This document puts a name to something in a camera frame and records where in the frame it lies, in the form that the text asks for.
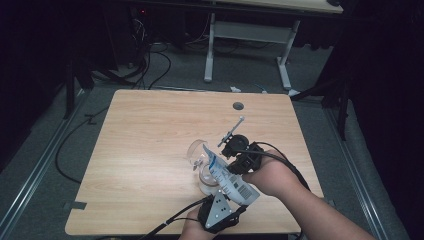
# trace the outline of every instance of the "metal rail on floor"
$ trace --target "metal rail on floor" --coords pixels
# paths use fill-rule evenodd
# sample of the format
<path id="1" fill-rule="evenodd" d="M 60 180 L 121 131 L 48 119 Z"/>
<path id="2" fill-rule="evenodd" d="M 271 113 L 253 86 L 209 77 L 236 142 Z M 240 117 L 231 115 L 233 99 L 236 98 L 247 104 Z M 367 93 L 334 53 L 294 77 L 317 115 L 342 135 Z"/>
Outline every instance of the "metal rail on floor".
<path id="1" fill-rule="evenodd" d="M 355 161 L 346 145 L 339 135 L 339 131 L 337 130 L 337 119 L 334 115 L 334 112 L 331 109 L 325 108 L 324 114 L 327 117 L 327 120 L 330 122 L 331 129 L 336 135 L 337 141 L 339 143 L 340 149 L 344 155 L 344 159 L 346 160 L 348 172 L 353 184 L 353 188 L 358 196 L 359 203 L 361 204 L 362 210 L 365 214 L 365 217 L 368 221 L 372 234 L 375 238 L 380 240 L 388 240 L 387 233 L 381 223 L 380 217 L 378 216 L 377 210 L 375 208 L 375 204 L 371 199 L 368 190 L 362 181 L 362 178 L 359 174 L 359 171 L 356 167 Z"/>
<path id="2" fill-rule="evenodd" d="M 7 239 L 12 233 L 13 228 L 19 220 L 19 217 L 25 210 L 29 201 L 31 200 L 32 195 L 40 184 L 43 176 L 47 172 L 52 160 L 54 159 L 54 154 L 57 151 L 57 148 L 62 140 L 66 130 L 74 119 L 76 113 L 81 108 L 85 100 L 89 95 L 89 91 L 80 90 L 77 94 L 77 106 L 70 114 L 67 119 L 64 119 L 59 125 L 58 129 L 54 133 L 53 137 L 50 139 L 46 149 L 32 170 L 31 174 L 23 184 L 18 195 L 7 211 L 6 215 L 3 217 L 0 222 L 0 239 Z"/>

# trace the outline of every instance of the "light wood surface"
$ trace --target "light wood surface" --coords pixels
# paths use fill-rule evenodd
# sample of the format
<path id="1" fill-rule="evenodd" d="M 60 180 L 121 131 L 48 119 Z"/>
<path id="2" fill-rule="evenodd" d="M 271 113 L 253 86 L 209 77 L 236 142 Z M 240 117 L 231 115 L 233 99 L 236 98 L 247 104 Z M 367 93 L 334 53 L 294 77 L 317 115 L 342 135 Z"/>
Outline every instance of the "light wood surface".
<path id="1" fill-rule="evenodd" d="M 234 102 L 244 104 L 241 111 Z M 217 144 L 235 134 L 283 151 L 323 197 L 292 103 L 287 95 L 118 90 L 93 150 L 77 202 L 66 224 L 70 235 L 145 234 L 204 197 L 186 158 L 197 139 Z M 176 221 L 159 234 L 179 234 Z M 277 199 L 261 194 L 241 215 L 233 233 L 291 233 L 299 226 Z"/>
<path id="2" fill-rule="evenodd" d="M 327 0 L 216 0 L 216 2 L 257 5 L 263 7 L 286 8 L 322 13 L 342 13 L 341 6 L 334 7 Z"/>

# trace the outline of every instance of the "table top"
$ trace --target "table top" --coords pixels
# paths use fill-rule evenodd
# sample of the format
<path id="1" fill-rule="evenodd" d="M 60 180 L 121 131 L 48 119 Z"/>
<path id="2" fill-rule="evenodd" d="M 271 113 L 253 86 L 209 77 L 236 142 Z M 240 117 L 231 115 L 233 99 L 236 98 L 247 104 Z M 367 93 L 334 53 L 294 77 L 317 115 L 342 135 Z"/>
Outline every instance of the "table top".
<path id="1" fill-rule="evenodd" d="M 256 5 L 261 7 L 277 7 L 292 10 L 304 10 L 322 13 L 342 13 L 341 6 L 334 7 L 327 0 L 215 0 L 216 2 Z"/>
<path id="2" fill-rule="evenodd" d="M 240 102 L 243 110 L 235 110 Z M 323 197 L 292 103 L 283 94 L 118 90 L 108 110 L 78 191 L 66 232 L 70 235 L 146 234 L 205 195 L 186 153 L 197 139 L 217 145 L 234 127 L 251 142 L 268 142 L 299 169 L 311 191 Z M 159 234 L 181 233 L 176 221 Z M 261 194 L 224 230 L 292 233 L 300 228 L 276 198 Z"/>

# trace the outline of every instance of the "gray carpet floor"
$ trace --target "gray carpet floor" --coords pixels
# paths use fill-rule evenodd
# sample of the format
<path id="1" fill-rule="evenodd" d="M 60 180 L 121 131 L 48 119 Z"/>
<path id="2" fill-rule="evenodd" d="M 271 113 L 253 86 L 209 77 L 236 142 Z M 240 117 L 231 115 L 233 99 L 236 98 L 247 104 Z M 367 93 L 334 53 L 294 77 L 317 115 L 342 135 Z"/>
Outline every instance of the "gray carpet floor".
<path id="1" fill-rule="evenodd" d="M 157 45 L 153 47 L 153 50 L 166 49 L 162 53 L 171 60 L 171 67 L 153 89 L 171 91 L 174 88 L 183 88 L 229 92 L 230 87 L 234 86 L 242 92 L 261 92 L 261 88 L 264 88 L 269 93 L 286 94 L 287 91 L 282 88 L 275 60 L 279 56 L 282 46 L 274 44 L 256 48 L 262 45 L 246 43 L 245 46 L 236 49 L 229 46 L 218 46 L 211 83 L 203 81 L 205 49 L 186 48 L 182 51 L 172 46 L 165 48 L 164 45 Z M 331 49 L 312 51 L 307 46 L 293 48 L 287 65 L 293 89 L 303 91 L 312 87 L 330 53 Z M 162 55 L 152 53 L 150 68 L 144 77 L 144 84 L 148 86 L 164 73 L 168 64 Z M 118 73 L 125 74 L 128 71 L 131 70 L 122 67 Z M 68 132 L 87 120 L 86 114 L 95 114 L 107 107 L 114 92 L 122 88 L 125 87 L 111 82 L 96 81 L 95 88 L 91 92 L 85 93 L 87 98 L 72 120 Z M 359 226 L 367 231 L 372 231 L 349 174 L 348 164 L 345 160 L 347 149 L 354 159 L 373 203 L 375 203 L 386 233 L 386 237 L 382 239 L 408 239 L 372 164 L 352 105 L 349 105 L 349 117 L 346 124 L 347 141 L 340 143 L 328 117 L 332 110 L 322 109 L 319 100 L 320 97 L 308 97 L 293 102 L 293 105 L 326 200 L 334 204 L 337 210 Z M 60 166 L 68 175 L 76 179 L 82 179 L 84 176 L 106 112 L 102 112 L 93 119 L 92 122 L 95 124 L 84 124 L 78 128 L 61 148 L 59 152 Z M 34 124 L 30 136 L 0 175 L 0 216 L 7 214 L 62 122 L 64 113 L 65 91 L 62 90 L 51 107 Z M 77 184 L 63 178 L 52 161 L 42 181 L 36 186 L 25 210 L 17 219 L 9 239 L 95 239 L 99 237 L 68 236 L 64 231 L 69 215 L 69 210 L 64 206 L 67 202 L 75 199 L 78 187 Z"/>

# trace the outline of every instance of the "human hand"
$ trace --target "human hand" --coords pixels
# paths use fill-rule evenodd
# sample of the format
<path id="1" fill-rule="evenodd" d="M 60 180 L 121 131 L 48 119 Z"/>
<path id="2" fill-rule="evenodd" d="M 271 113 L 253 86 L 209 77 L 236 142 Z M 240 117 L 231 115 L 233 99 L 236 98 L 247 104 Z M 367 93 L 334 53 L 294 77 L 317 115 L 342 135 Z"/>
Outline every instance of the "human hand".
<path id="1" fill-rule="evenodd" d="M 282 157 L 276 150 L 267 153 Z M 279 197 L 284 191 L 301 186 L 297 176 L 282 162 L 268 156 L 262 157 L 259 170 L 244 174 L 243 180 L 255 185 L 262 193 Z"/>
<path id="2" fill-rule="evenodd" d="M 200 207 L 196 207 L 187 213 L 188 219 L 185 220 L 183 231 L 179 240 L 212 240 L 214 237 L 216 237 L 217 234 L 206 232 L 202 225 L 198 221 L 195 221 L 197 220 L 199 209 Z"/>

